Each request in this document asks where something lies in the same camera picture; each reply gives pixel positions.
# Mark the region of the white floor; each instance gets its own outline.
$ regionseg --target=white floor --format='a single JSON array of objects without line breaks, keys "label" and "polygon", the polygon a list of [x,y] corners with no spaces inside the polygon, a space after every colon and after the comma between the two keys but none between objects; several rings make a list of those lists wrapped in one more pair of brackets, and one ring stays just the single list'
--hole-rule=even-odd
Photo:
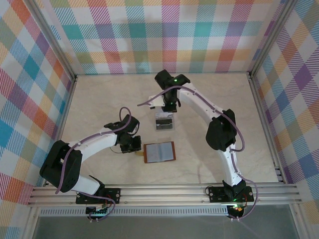
[{"label": "white floor", "polygon": [[[86,160],[84,174],[105,184],[215,183],[224,178],[216,151],[205,140],[207,125],[186,104],[175,114],[174,131],[155,131],[155,112],[137,107],[148,96],[161,91],[155,74],[80,76],[75,89],[62,139],[82,139],[103,125],[119,120],[120,107],[127,106],[141,122],[142,143],[174,141],[176,161],[145,164],[133,153],[116,154],[102,150]],[[255,103],[245,74],[186,74],[196,88],[214,104],[232,109],[246,149],[238,153],[244,177],[256,182],[277,182]],[[241,147],[237,136],[237,148]],[[119,146],[112,148],[120,152]]]}]

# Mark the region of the plaid wall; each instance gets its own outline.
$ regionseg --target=plaid wall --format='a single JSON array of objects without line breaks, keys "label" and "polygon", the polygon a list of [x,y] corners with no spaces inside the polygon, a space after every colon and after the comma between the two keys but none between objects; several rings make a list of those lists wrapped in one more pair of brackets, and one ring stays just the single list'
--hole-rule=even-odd
[{"label": "plaid wall", "polygon": [[319,237],[319,0],[298,1],[256,81],[288,182]]},{"label": "plaid wall", "polygon": [[118,74],[246,72],[284,0],[37,2],[77,73]]},{"label": "plaid wall", "polygon": [[0,7],[0,239],[15,239],[71,81],[22,0]]},{"label": "plaid wall", "polygon": [[284,8],[284,5],[285,5],[286,1],[287,1],[287,0],[280,0],[280,3],[279,3],[279,5],[278,5],[278,7],[277,7],[277,9],[276,9],[276,12],[275,12],[275,14],[273,15],[273,18],[271,19],[271,21],[270,21],[270,23],[269,23],[269,25],[268,25],[268,27],[267,27],[267,30],[265,31],[265,34],[264,34],[262,40],[260,41],[260,43],[259,43],[259,45],[258,45],[258,49],[257,49],[256,52],[255,52],[255,55],[254,55],[254,57],[253,57],[253,59],[252,59],[252,61],[251,61],[251,63],[250,63],[250,66],[249,66],[249,68],[248,68],[248,71],[251,71],[251,70],[253,69],[257,58],[259,57],[259,55],[260,55],[262,49],[264,48],[264,46],[265,46],[265,44],[266,44],[266,42],[267,42],[267,40],[268,40],[269,35],[271,34],[273,28],[275,27],[275,23],[276,23],[278,17],[280,16],[280,14],[281,14],[281,12],[282,12],[282,10],[283,10],[283,8]]}]

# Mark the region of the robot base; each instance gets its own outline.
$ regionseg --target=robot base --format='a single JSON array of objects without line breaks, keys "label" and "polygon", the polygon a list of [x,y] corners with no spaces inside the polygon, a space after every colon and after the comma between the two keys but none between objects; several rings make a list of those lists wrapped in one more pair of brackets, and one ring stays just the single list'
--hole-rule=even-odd
[{"label": "robot base", "polygon": [[[100,188],[95,196],[111,198],[116,204],[120,202],[121,189],[120,188]],[[92,198],[78,193],[75,200],[76,204],[106,204],[105,199]]]},{"label": "robot base", "polygon": [[253,202],[254,196],[252,188],[249,186],[246,186],[233,200],[231,200],[225,193],[224,187],[208,187],[208,193],[209,201],[211,203],[245,203],[247,202]]}]

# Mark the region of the cable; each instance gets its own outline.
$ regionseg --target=cable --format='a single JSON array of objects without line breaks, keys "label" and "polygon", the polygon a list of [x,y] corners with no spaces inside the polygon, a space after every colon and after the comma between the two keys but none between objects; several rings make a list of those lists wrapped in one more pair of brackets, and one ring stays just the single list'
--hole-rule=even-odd
[{"label": "cable", "polygon": [[[119,112],[120,121],[122,121],[122,117],[121,117],[121,115],[122,115],[122,109],[123,109],[123,107],[120,109],[120,112]],[[140,129],[140,122],[138,122],[138,128],[137,128],[136,132],[135,132],[135,133],[130,133],[129,135],[133,136],[133,135],[137,134],[137,132],[139,131],[139,129]]]},{"label": "cable", "polygon": [[64,180],[64,174],[65,174],[65,167],[66,167],[66,162],[68,160],[68,157],[70,155],[70,153],[72,152],[72,150],[74,150],[77,146],[80,146],[82,143],[85,143],[86,141],[90,140],[90,139],[93,139],[93,138],[96,138],[98,136],[101,136],[101,135],[105,135],[105,134],[109,134],[109,133],[114,133],[114,132],[117,132],[117,131],[120,131],[120,130],[123,130],[124,128],[126,128],[131,119],[132,119],[132,114],[131,114],[131,111],[129,108],[127,107],[122,107],[120,109],[120,113],[122,112],[123,109],[126,109],[128,112],[129,112],[129,120],[127,121],[127,123],[123,126],[123,127],[120,127],[118,129],[115,129],[115,130],[111,130],[111,131],[108,131],[108,132],[101,132],[101,133],[96,133],[96,134],[93,134],[91,136],[88,136],[84,139],[82,139],[81,141],[79,141],[78,143],[76,143],[75,145],[73,145],[69,151],[66,153],[65,157],[64,157],[64,161],[63,161],[63,165],[62,165],[62,171],[61,171],[61,177],[60,177],[60,183],[59,183],[59,186],[55,192],[55,194],[58,194],[62,188],[62,184],[63,184],[63,180]]},{"label": "cable", "polygon": [[204,190],[204,193],[205,193],[207,196],[209,196],[209,194],[207,193],[207,189],[210,188],[210,187],[213,187],[213,186],[207,186],[207,187],[205,188],[205,190]]},{"label": "cable", "polygon": [[152,98],[149,99],[148,101],[145,101],[145,102],[143,102],[143,103],[141,103],[141,104],[138,104],[138,106],[144,106],[144,105],[150,106],[149,103],[150,103],[151,101],[153,101],[153,100],[156,99],[157,97],[161,96],[162,94],[166,93],[167,91],[170,91],[171,89],[175,89],[175,88],[187,90],[187,91],[191,92],[192,94],[196,95],[197,97],[199,97],[199,98],[200,98],[208,107],[210,107],[213,111],[215,111],[216,113],[218,113],[219,115],[221,115],[221,116],[223,116],[225,119],[227,119],[227,120],[231,123],[231,125],[236,129],[236,131],[238,132],[238,135],[239,135],[240,140],[241,140],[241,142],[242,142],[242,148],[241,148],[241,149],[230,148],[231,161],[232,161],[233,167],[234,167],[235,172],[237,173],[237,175],[238,175],[241,179],[243,179],[243,180],[245,180],[245,181],[247,181],[247,182],[250,182],[250,183],[254,184],[255,189],[256,189],[255,202],[254,202],[254,204],[253,204],[251,210],[250,210],[246,215],[242,216],[241,219],[247,217],[247,216],[248,216],[249,214],[251,214],[252,211],[254,210],[254,208],[255,208],[255,206],[256,206],[256,203],[257,203],[257,201],[258,201],[258,196],[259,196],[259,195],[258,195],[258,187],[257,187],[257,184],[256,184],[255,182],[249,180],[249,179],[244,178],[244,177],[238,172],[238,169],[237,169],[237,167],[236,167],[236,165],[235,165],[235,159],[234,159],[233,152],[242,152],[242,151],[244,151],[244,149],[245,149],[245,140],[244,140],[244,137],[243,137],[241,131],[240,131],[239,128],[237,127],[237,125],[236,125],[227,115],[225,115],[224,113],[222,113],[222,112],[220,112],[219,110],[217,110],[217,109],[216,109],[210,102],[208,102],[202,95],[200,95],[198,92],[196,92],[196,91],[194,91],[194,90],[192,90],[192,89],[190,89],[190,88],[188,88],[188,87],[185,87],[185,86],[172,86],[172,87],[169,87],[169,88],[163,90],[162,92],[160,92],[159,94],[157,94],[156,96],[152,97]]},{"label": "cable", "polygon": [[110,202],[110,205],[108,206],[108,200],[105,200],[106,206],[109,208],[113,203]]},{"label": "cable", "polygon": [[122,110],[125,109],[126,107],[122,107],[120,108],[120,111],[119,111],[119,118],[120,118],[120,121],[122,121],[122,117],[121,117],[121,114],[122,114]]},{"label": "cable", "polygon": [[235,164],[235,159],[234,159],[233,153],[231,153],[231,162],[232,162],[232,164],[233,164],[233,167],[234,167],[235,172],[237,173],[237,175],[238,175],[242,180],[245,180],[245,181],[247,181],[247,182],[249,182],[249,183],[254,184],[254,187],[255,187],[255,189],[256,189],[256,198],[255,198],[254,204],[253,204],[252,208],[249,210],[249,212],[246,213],[244,216],[242,216],[242,217],[240,218],[240,219],[243,219],[243,218],[247,217],[248,215],[250,215],[250,214],[253,212],[253,210],[255,209],[255,206],[256,206],[256,204],[257,204],[258,197],[259,197],[258,187],[257,187],[257,184],[256,184],[255,182],[253,182],[253,181],[251,181],[251,180],[249,180],[249,179],[244,178],[244,177],[238,172],[238,169],[237,169],[236,164]]},{"label": "cable", "polygon": [[[87,196],[87,197],[98,198],[98,199],[105,199],[105,200],[108,200],[108,201],[111,201],[111,202],[112,202],[112,204],[113,204],[112,209],[108,212],[107,215],[101,217],[100,219],[95,219],[95,221],[96,221],[97,223],[100,222],[100,221],[103,221],[104,219],[106,219],[106,218],[114,211],[114,209],[115,209],[115,201],[114,201],[112,198],[94,196],[94,195],[90,195],[90,194],[82,193],[82,192],[80,192],[80,193],[83,194],[83,195],[85,195],[85,196]],[[92,215],[92,213],[89,213],[89,219],[90,219],[91,222],[94,222],[93,219],[91,218],[91,215]]]},{"label": "cable", "polygon": [[247,199],[246,194],[244,194],[244,193],[243,193],[243,195],[244,195],[244,197],[245,197],[245,201],[246,201],[246,203],[245,203],[245,208],[246,208],[246,207],[247,207],[247,203],[248,203],[248,199]]},{"label": "cable", "polygon": [[110,147],[110,150],[113,152],[113,153],[119,153],[119,152],[115,152],[115,151],[113,151],[113,149]]}]

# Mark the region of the gray floor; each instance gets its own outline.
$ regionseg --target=gray floor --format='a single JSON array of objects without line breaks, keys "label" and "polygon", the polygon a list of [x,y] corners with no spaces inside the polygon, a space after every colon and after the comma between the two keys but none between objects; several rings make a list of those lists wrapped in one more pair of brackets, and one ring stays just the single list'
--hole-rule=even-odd
[{"label": "gray floor", "polygon": [[288,205],[257,206],[241,223],[224,216],[41,217],[33,239],[297,239]]}]

